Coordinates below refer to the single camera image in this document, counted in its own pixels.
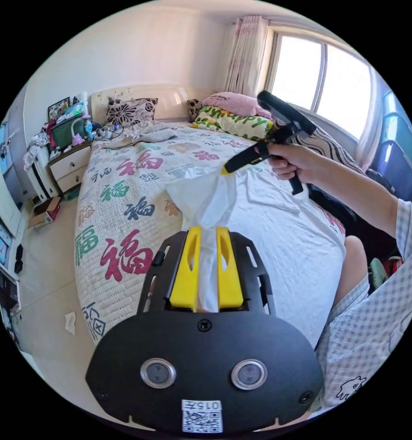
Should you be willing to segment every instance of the label sticker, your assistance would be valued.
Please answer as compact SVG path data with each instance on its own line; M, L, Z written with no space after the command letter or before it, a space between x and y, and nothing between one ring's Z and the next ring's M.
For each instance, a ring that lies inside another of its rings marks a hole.
M223 432L219 400L182 400L183 432Z

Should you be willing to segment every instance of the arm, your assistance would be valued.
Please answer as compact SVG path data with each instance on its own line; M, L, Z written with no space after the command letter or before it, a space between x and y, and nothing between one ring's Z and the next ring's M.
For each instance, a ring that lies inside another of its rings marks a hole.
M297 174L302 183L318 186L395 238L398 199L383 186L300 145L272 144L269 153L283 157L269 160L281 179L288 180Z
M346 204L372 226L395 238L398 199L374 180L318 156L311 183Z

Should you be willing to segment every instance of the picture frame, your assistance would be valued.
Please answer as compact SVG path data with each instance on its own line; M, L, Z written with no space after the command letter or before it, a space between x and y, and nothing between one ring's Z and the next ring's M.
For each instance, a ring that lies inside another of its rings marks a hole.
M48 120L56 121L60 116L63 115L64 111L70 107L70 98L61 99L58 102L50 105L47 110Z

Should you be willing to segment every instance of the qr code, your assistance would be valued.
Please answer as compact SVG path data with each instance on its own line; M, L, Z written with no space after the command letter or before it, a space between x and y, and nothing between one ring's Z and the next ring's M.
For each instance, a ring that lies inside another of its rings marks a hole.
M183 411L183 431L194 433L223 432L221 411Z

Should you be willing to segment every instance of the pink pillow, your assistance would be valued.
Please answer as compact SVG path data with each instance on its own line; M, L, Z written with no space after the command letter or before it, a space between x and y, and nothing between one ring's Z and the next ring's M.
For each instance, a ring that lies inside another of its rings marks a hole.
M233 92L214 93L203 101L203 105L212 105L230 111L238 116L262 116L271 119L269 111L258 105L256 98Z

